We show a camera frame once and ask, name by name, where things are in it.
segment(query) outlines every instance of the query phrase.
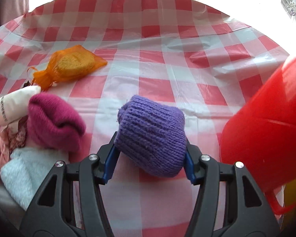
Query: knitted fabric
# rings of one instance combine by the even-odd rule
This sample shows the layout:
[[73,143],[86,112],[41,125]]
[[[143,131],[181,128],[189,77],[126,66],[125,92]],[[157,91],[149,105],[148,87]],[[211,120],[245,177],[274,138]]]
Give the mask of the knitted fabric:
[[50,93],[34,95],[28,106],[28,135],[38,145],[68,152],[80,150],[85,123],[78,112]]
[[135,95],[120,108],[116,147],[137,166],[158,177],[173,177],[183,167],[186,152],[184,114]]

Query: purple knitted sock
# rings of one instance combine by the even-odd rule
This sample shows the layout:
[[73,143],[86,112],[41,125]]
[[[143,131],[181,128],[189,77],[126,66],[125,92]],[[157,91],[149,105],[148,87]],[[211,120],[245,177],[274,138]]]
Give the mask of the purple knitted sock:
[[118,111],[116,147],[147,173],[173,177],[186,152],[184,115],[176,107],[135,95]]

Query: light blue cloth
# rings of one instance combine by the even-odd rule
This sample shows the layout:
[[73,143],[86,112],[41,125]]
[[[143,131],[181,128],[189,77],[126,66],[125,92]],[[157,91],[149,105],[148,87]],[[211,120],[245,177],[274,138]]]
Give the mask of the light blue cloth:
[[11,197],[25,210],[56,161],[68,162],[68,153],[37,148],[15,149],[0,177]]

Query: red bucket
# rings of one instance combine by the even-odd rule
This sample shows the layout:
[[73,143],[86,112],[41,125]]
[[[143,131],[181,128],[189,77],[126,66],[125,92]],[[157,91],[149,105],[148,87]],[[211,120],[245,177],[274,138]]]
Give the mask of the red bucket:
[[223,163],[242,161],[267,197],[296,178],[296,55],[227,122],[220,156]]

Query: table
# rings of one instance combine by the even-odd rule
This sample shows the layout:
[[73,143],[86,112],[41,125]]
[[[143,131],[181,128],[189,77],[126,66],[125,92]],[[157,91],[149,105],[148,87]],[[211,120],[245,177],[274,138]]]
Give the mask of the table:
[[[0,96],[31,80],[29,67],[45,69],[53,52],[76,44],[108,65],[49,90],[87,125],[71,161],[110,140],[118,109],[134,94],[180,108],[189,141],[219,160],[225,123],[288,56],[254,28],[193,0],[55,0],[0,27]],[[183,170],[158,179],[121,154],[101,192],[115,236],[182,237],[198,187]],[[224,199],[221,192],[216,228]],[[78,209],[76,219],[81,225]]]

